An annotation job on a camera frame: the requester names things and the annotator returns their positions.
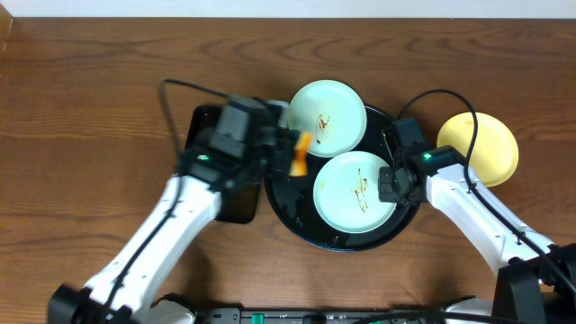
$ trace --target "black tray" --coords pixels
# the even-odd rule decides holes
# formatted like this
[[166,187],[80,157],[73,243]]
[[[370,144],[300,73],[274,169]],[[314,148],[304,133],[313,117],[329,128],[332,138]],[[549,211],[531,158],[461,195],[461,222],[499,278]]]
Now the black tray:
[[[393,118],[367,105],[367,124],[364,137],[353,151],[377,155],[388,164],[392,157],[383,141],[382,129]],[[292,179],[265,179],[268,200],[280,221],[294,234],[319,248],[333,251],[361,251],[376,248],[398,235],[412,221],[419,204],[396,206],[391,217],[378,228],[366,233],[351,234],[330,227],[316,211],[312,188],[318,172],[330,160],[309,154],[308,175]]]

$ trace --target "yellow plate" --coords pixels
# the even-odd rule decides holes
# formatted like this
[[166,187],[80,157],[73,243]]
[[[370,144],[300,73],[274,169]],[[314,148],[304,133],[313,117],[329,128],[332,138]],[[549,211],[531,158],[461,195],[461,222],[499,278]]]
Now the yellow plate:
[[[478,136],[470,165],[486,186],[494,186],[508,180],[518,165],[518,144],[512,132],[501,121],[477,112]],[[470,147],[474,123],[469,112],[448,120],[440,132],[438,147],[452,145],[466,156]]]

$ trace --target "wood grain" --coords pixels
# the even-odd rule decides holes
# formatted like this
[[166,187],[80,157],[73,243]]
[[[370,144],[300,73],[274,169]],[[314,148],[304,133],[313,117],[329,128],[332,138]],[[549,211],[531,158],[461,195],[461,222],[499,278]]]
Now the wood grain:
[[[517,172],[493,192],[574,242],[574,53],[572,21],[19,19],[0,66],[0,323],[43,322],[55,289],[98,272],[156,204],[174,163],[162,77],[280,100],[343,80],[389,113],[431,88],[458,91],[517,137]],[[174,89],[171,101],[184,137],[214,99]],[[463,109],[438,95],[412,113],[435,141]],[[429,206],[394,241],[337,254],[295,237],[261,198],[252,223],[208,226],[160,293],[345,309],[493,294],[482,257]]]

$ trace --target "orange object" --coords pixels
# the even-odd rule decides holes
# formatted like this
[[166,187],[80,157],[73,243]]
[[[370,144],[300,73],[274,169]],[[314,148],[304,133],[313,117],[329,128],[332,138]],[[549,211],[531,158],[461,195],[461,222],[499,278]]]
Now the orange object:
[[290,166],[290,176],[306,176],[308,174],[306,154],[308,154],[308,147],[311,142],[312,134],[307,131],[300,134],[300,138],[294,147],[294,160]]

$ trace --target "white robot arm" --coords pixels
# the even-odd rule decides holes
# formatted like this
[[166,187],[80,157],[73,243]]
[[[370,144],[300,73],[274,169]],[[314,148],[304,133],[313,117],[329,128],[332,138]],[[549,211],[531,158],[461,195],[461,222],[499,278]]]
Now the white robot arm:
[[190,175],[182,176],[181,179],[176,175],[171,177],[156,208],[120,254],[85,284],[85,288],[92,290],[90,299],[101,304],[106,303],[120,271],[169,210],[176,198],[178,181],[182,181],[181,197],[185,198],[179,200],[172,217],[160,228],[132,265],[111,305],[112,311],[117,311],[122,306],[130,308],[131,317],[138,323],[149,323],[148,312],[158,288],[190,242],[216,218],[221,209],[221,194],[210,191],[210,186],[204,181]]
[[[476,189],[491,206],[526,236],[549,253],[553,242],[536,233],[508,209],[494,194],[492,194],[469,168],[470,178],[476,183]],[[464,181],[464,166],[454,164],[437,170],[435,175],[429,175],[426,181],[427,199],[435,208],[443,212],[456,224],[462,233],[472,242],[474,247],[484,257],[494,273],[503,266],[509,265],[512,258],[529,260],[538,254],[518,241],[518,238],[506,228],[468,189]]]

